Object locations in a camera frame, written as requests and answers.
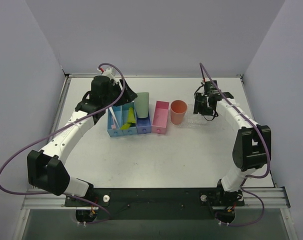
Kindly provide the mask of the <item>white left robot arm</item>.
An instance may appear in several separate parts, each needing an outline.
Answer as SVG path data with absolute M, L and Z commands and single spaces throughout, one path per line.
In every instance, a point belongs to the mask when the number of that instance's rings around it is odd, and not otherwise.
M 65 168 L 65 163 L 80 141 L 111 106 L 131 103 L 137 94 L 125 84 L 123 79 L 117 83 L 110 76 L 95 76 L 91 89 L 76 105 L 65 129 L 39 151 L 32 150 L 27 155 L 28 182 L 39 189 L 56 196 L 76 195 L 76 200 L 83 206 L 94 201 L 93 186 L 84 180 L 72 177 Z

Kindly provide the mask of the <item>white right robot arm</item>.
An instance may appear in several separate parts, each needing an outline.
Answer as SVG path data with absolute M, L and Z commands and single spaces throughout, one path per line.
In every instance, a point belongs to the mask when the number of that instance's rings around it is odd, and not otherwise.
M 225 192 L 236 192 L 248 178 L 260 178 L 254 173 L 271 161 L 271 129 L 251 119 L 229 92 L 217 90 L 217 81 L 203 81 L 194 93 L 193 113 L 203 117 L 223 117 L 236 132 L 232 150 L 233 166 L 219 180 Z

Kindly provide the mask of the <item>orange plastic cup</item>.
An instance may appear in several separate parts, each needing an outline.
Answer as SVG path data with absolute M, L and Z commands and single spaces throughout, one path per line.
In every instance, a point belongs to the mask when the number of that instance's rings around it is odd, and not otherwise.
M 182 100 L 174 100 L 170 105 L 170 120 L 173 125 L 183 122 L 188 106 Z

